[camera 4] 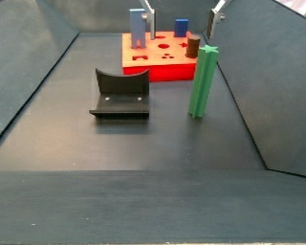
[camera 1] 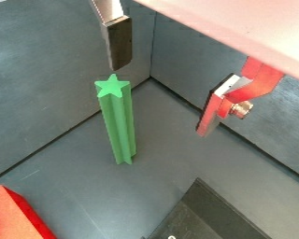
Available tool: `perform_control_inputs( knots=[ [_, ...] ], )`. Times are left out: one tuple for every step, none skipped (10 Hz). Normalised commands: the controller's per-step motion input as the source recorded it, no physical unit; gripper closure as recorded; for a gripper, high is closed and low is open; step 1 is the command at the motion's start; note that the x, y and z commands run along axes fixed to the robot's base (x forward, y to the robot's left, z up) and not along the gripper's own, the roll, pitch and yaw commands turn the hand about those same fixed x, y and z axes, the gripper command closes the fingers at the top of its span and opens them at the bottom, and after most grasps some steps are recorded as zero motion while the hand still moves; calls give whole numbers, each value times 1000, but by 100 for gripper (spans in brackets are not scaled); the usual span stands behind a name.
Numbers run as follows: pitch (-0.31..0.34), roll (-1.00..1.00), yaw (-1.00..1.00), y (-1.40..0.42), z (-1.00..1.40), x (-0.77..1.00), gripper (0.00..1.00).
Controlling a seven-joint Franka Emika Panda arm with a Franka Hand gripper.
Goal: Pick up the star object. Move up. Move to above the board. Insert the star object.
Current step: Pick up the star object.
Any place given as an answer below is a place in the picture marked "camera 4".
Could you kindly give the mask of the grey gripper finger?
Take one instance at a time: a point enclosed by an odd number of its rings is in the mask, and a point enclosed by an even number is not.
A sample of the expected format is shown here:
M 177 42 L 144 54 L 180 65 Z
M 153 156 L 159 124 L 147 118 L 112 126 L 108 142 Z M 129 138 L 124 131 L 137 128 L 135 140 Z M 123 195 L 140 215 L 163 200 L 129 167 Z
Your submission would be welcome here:
M 139 0 L 139 1 L 141 3 L 141 6 L 144 7 L 145 13 L 147 13 L 145 20 L 149 23 L 151 39 L 155 40 L 156 39 L 156 11 L 151 7 L 148 0 Z
M 220 0 L 216 7 L 211 9 L 208 26 L 207 26 L 207 37 L 212 38 L 216 30 L 217 23 L 225 18 L 224 9 L 231 4 L 232 0 Z

